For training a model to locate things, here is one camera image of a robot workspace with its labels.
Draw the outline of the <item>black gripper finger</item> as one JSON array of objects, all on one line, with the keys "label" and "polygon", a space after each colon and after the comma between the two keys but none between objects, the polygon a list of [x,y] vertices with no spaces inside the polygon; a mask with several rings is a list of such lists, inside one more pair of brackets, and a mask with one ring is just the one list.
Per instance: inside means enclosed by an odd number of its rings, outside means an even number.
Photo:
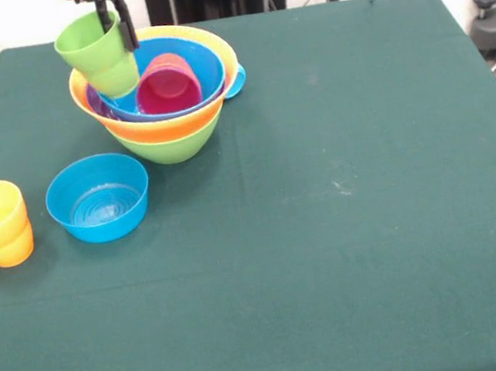
[{"label": "black gripper finger", "polygon": [[134,52],[139,48],[139,40],[136,36],[134,25],[125,0],[111,0],[115,6],[116,12],[119,15],[120,24],[119,30],[122,34],[123,43],[126,49]]},{"label": "black gripper finger", "polygon": [[107,3],[105,0],[94,0],[94,4],[103,31],[108,32],[112,28],[113,21],[108,13]]}]

